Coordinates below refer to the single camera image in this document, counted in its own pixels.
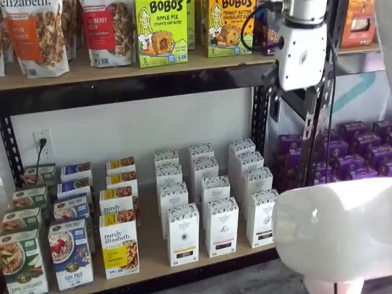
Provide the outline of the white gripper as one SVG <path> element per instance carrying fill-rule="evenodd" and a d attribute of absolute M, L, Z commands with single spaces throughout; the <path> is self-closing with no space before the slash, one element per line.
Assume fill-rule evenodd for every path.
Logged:
<path fill-rule="evenodd" d="M 327 25 L 317 28 L 292 28 L 282 24 L 278 36 L 283 38 L 283 47 L 275 49 L 275 60 L 279 62 L 279 84 L 284 91 L 307 88 L 304 97 L 305 121 L 313 119 L 320 88 L 315 87 L 322 79 L 326 56 Z M 279 122 L 281 92 L 275 86 L 267 89 L 269 115 Z"/>

